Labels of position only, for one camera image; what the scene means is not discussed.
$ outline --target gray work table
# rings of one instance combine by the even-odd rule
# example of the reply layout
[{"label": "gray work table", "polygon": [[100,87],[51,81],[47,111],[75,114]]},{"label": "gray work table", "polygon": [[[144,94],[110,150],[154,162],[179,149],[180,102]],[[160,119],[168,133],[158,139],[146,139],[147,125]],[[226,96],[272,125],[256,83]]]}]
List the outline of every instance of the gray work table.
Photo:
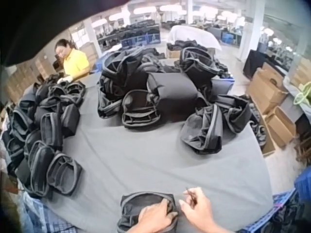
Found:
[{"label": "gray work table", "polygon": [[[86,96],[75,136],[64,141],[64,152],[83,168],[71,197],[54,193],[46,205],[88,233],[114,233],[121,217],[122,195],[138,191],[173,193],[184,198],[186,187],[200,186],[210,198],[217,223],[239,230],[273,206],[269,173],[248,125],[239,135],[224,132],[223,149],[195,154],[179,137],[183,122],[150,131],[132,131],[120,117],[97,114],[100,74],[85,77]],[[181,215],[178,233],[196,233]]]}]

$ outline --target white pillar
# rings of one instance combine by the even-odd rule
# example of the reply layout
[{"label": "white pillar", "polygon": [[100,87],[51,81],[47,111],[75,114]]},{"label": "white pillar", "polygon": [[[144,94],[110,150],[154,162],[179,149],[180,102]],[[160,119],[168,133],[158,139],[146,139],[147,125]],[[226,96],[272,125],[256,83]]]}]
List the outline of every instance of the white pillar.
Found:
[{"label": "white pillar", "polygon": [[265,0],[246,0],[246,17],[252,22],[247,22],[245,19],[245,26],[241,39],[238,59],[242,62],[246,58],[250,50],[256,50],[260,38],[260,27],[263,24]]},{"label": "white pillar", "polygon": [[101,50],[101,47],[98,44],[95,31],[94,31],[94,29],[92,27],[92,20],[91,20],[91,18],[87,18],[87,19],[83,20],[83,24],[84,24],[84,28],[86,30],[86,33],[88,35],[88,38],[89,38],[90,42],[94,43],[94,46],[95,46],[95,49],[96,49],[98,57],[101,57],[102,56],[102,50]]},{"label": "white pillar", "polygon": [[193,22],[193,0],[187,0],[187,23],[192,24]]},{"label": "white pillar", "polygon": [[130,25],[131,21],[130,21],[130,16],[128,15],[128,7],[127,4],[125,4],[124,6],[121,7],[121,12],[123,15],[123,22],[124,22],[124,26]]}]

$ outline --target blue container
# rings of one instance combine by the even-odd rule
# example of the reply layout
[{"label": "blue container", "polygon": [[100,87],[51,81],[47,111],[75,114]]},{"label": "blue container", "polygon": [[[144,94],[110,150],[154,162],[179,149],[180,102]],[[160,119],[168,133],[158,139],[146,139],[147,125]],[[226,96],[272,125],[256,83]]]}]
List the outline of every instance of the blue container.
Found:
[{"label": "blue container", "polygon": [[296,179],[295,188],[301,201],[311,201],[311,166]]}]

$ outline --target pile of bags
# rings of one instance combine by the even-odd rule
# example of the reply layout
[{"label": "pile of bags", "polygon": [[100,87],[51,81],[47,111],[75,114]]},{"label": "pile of bags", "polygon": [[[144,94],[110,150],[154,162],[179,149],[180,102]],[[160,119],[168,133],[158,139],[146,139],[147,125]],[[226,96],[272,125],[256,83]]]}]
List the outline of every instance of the pile of bags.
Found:
[{"label": "pile of bags", "polygon": [[181,50],[178,65],[163,65],[142,47],[112,52],[98,82],[98,114],[120,114],[130,129],[153,126],[164,116],[184,116],[181,139],[197,153],[222,148],[223,125],[240,133],[247,125],[249,102],[227,95],[232,83],[219,74],[206,49]]},{"label": "pile of bags", "polygon": [[[51,75],[34,83],[14,108],[7,109],[9,124],[2,139],[8,174],[33,198],[50,198],[52,188],[70,195],[81,172],[80,165],[61,151],[63,138],[76,133],[86,89],[80,82],[57,84],[59,78]],[[69,176],[74,179],[65,187]]]}]

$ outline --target plaid fabric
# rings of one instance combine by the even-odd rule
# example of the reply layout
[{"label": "plaid fabric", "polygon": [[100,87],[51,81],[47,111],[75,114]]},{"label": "plaid fabric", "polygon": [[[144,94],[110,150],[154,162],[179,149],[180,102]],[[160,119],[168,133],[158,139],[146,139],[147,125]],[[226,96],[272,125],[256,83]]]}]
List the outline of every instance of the plaid fabric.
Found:
[{"label": "plaid fabric", "polygon": [[30,220],[30,223],[25,226],[27,230],[25,229],[23,232],[78,233],[76,227],[54,214],[40,200],[29,197],[26,192],[23,193],[22,199],[25,207],[24,212],[27,214],[25,221]]}]

